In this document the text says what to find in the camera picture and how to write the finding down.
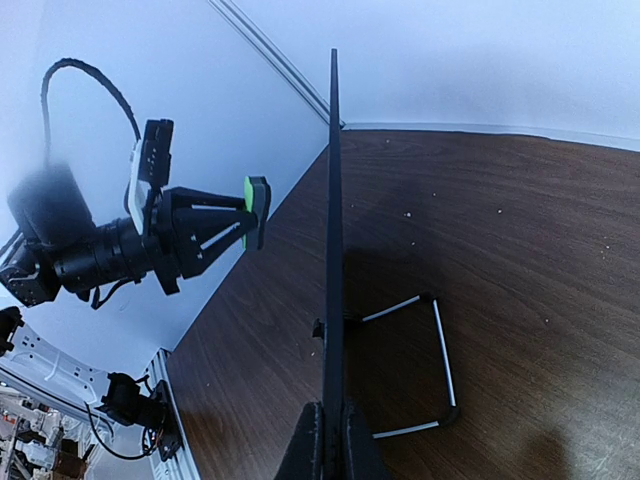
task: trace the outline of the white panel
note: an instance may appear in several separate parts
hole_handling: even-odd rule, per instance
[[[326,145],[322,120],[204,1],[51,1],[41,22],[37,9],[31,11],[31,17],[15,14],[22,23],[0,20],[2,28],[14,29],[3,43],[7,51],[12,36],[41,26],[28,74],[14,75],[16,88],[0,85],[0,98],[22,96],[12,103],[20,109],[1,113],[2,125],[17,124],[14,135],[0,137],[2,196],[41,161],[40,79],[62,57],[82,59],[109,76],[141,129],[147,118],[175,121],[170,186],[242,196],[245,175],[265,175],[275,208]],[[15,42],[33,58],[33,42]],[[94,221],[125,216],[133,145],[126,118],[100,85],[71,69],[53,78],[50,100],[54,158],[70,163]],[[0,242],[13,229],[0,202]],[[23,314],[80,361],[137,375],[159,347],[176,346],[240,253],[236,245],[205,275],[180,282],[182,292],[172,297],[151,274],[97,312],[61,291],[55,303]]]
[[[347,123],[640,137],[633,0],[237,0],[320,93],[340,50]]]

